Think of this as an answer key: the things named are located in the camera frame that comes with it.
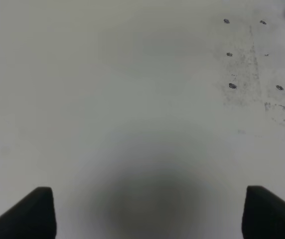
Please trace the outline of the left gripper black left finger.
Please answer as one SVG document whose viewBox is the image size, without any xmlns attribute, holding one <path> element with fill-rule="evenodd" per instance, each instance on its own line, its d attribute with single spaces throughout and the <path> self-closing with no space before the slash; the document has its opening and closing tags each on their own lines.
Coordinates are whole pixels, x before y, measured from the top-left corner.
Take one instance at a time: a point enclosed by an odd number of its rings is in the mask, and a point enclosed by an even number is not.
<svg viewBox="0 0 285 239">
<path fill-rule="evenodd" d="M 53 191 L 37 187 L 0 216 L 0 239 L 54 239 L 57 222 Z"/>
</svg>

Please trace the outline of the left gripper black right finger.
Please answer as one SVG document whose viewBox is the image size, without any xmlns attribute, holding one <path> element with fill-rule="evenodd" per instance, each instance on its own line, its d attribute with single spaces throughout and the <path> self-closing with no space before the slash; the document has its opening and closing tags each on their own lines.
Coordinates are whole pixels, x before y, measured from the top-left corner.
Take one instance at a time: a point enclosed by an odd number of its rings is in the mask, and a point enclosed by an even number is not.
<svg viewBox="0 0 285 239">
<path fill-rule="evenodd" d="M 285 201 L 262 186 L 248 186 L 241 229 L 245 239 L 285 239 Z"/>
</svg>

